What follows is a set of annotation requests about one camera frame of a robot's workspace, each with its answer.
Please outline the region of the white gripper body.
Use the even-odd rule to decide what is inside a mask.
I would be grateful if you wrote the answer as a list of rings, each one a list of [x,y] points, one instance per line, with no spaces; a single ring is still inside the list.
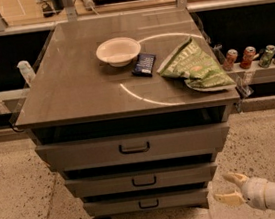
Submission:
[[[247,204],[255,209],[265,210],[265,189],[267,187],[268,180],[262,178],[249,178],[241,186],[241,192],[245,198]]]

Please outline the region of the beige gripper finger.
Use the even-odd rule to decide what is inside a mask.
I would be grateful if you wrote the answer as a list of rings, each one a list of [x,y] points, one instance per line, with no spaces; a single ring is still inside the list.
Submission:
[[[237,187],[241,188],[244,183],[248,181],[248,177],[244,174],[239,174],[235,172],[228,172],[223,175],[223,179],[235,184]]]
[[[217,202],[221,202],[223,204],[234,206],[234,207],[243,205],[245,203],[245,199],[242,196],[242,194],[240,194],[236,190],[232,193],[227,193],[227,194],[220,194],[220,193],[214,194],[213,197]]]

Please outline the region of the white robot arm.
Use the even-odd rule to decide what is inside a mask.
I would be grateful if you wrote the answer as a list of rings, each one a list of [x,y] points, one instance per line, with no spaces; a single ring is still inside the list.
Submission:
[[[239,187],[240,191],[235,190],[227,194],[214,193],[213,197],[217,202],[234,207],[246,203],[254,209],[275,211],[275,182],[234,172],[224,174],[223,178]]]

